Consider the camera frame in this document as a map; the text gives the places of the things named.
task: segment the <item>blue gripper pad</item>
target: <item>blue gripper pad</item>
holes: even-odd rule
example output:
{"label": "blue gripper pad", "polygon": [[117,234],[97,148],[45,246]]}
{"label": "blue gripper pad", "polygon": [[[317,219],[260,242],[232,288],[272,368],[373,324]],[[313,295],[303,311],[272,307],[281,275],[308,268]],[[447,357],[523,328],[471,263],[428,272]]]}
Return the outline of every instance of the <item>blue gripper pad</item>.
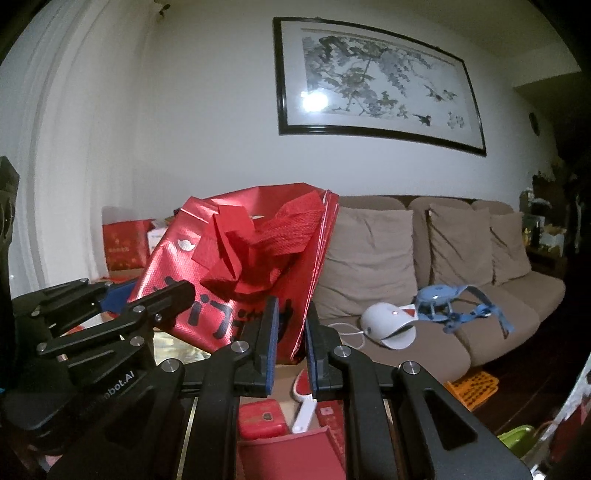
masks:
{"label": "blue gripper pad", "polygon": [[127,305],[127,299],[131,295],[136,282],[137,278],[134,278],[133,280],[110,286],[109,290],[107,290],[107,295],[100,301],[100,309],[103,312],[121,314],[123,308]]}
{"label": "blue gripper pad", "polygon": [[318,394],[316,359],[314,358],[314,347],[312,345],[312,335],[310,333],[310,322],[308,319],[306,319],[306,361],[308,363],[308,381],[310,382],[312,395],[316,398]]}
{"label": "blue gripper pad", "polygon": [[271,332],[269,336],[269,349],[267,352],[267,375],[265,378],[265,390],[267,395],[271,395],[273,383],[275,382],[275,362],[277,361],[277,341],[279,335],[279,301],[277,301],[277,299],[269,299],[265,309],[270,308],[272,308],[272,312],[270,312]]}

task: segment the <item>white cable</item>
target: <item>white cable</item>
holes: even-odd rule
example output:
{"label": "white cable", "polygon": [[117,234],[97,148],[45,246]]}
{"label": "white cable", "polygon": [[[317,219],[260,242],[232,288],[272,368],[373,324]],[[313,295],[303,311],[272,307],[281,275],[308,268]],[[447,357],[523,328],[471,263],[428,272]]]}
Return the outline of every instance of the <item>white cable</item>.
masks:
{"label": "white cable", "polygon": [[340,337],[343,337],[345,335],[359,335],[359,334],[362,335],[362,337],[361,337],[361,346],[353,346],[350,343],[345,342],[341,338],[340,341],[343,342],[343,345],[346,345],[348,347],[354,348],[355,350],[361,350],[365,346],[365,334],[364,334],[363,330],[359,330],[356,326],[351,325],[350,323],[345,323],[345,322],[331,323],[329,325],[329,327],[333,327],[334,328],[335,325],[346,325],[347,327],[355,328],[355,329],[358,330],[357,332],[350,332],[350,333],[341,333],[340,331],[337,330],[337,333],[339,334]]}

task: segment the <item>blue strap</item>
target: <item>blue strap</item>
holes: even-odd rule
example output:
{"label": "blue strap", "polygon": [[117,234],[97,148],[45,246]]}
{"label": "blue strap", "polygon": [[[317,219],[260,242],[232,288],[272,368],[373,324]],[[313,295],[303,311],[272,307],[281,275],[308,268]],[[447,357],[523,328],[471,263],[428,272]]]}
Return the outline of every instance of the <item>blue strap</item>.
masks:
{"label": "blue strap", "polygon": [[507,320],[503,311],[497,306],[494,305],[490,299],[484,294],[482,290],[473,286],[473,285],[466,285],[463,287],[458,287],[456,290],[456,298],[460,296],[465,290],[472,293],[482,304],[475,307],[470,313],[456,313],[452,310],[452,306],[450,302],[454,299],[450,299],[448,302],[448,312],[447,314],[444,313],[435,313],[433,309],[433,305],[431,304],[431,316],[419,312],[418,319],[419,320],[426,320],[428,322],[439,322],[443,323],[443,331],[445,333],[453,333],[455,332],[462,323],[471,322],[472,320],[485,317],[489,315],[495,315],[499,319],[499,324],[501,325],[501,331],[503,332],[503,337],[507,338],[511,332],[515,329],[513,325]]}

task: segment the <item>wooden floor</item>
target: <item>wooden floor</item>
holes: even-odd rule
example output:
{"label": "wooden floor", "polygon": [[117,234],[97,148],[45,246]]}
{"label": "wooden floor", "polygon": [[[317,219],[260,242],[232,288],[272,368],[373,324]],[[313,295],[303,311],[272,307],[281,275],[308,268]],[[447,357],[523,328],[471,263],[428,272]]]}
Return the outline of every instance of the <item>wooden floor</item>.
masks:
{"label": "wooden floor", "polygon": [[560,307],[526,343],[486,364],[499,391],[474,411],[495,434],[551,420],[567,398],[591,352],[591,257],[578,258],[566,278]]}

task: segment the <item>blue harness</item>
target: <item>blue harness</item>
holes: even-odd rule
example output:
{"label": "blue harness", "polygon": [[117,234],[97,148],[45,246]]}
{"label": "blue harness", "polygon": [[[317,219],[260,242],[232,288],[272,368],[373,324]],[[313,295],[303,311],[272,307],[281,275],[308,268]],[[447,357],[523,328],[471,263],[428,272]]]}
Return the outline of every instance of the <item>blue harness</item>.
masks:
{"label": "blue harness", "polygon": [[[452,300],[458,298],[464,290],[472,293],[482,303],[470,313],[456,313],[452,309]],[[497,305],[494,305],[482,290],[473,285],[463,287],[430,285],[419,290],[415,305],[419,320],[442,323],[445,333],[453,333],[462,323],[471,322],[478,317],[488,317],[489,315],[496,315],[499,319],[504,338],[507,338],[515,330],[502,310]]]}

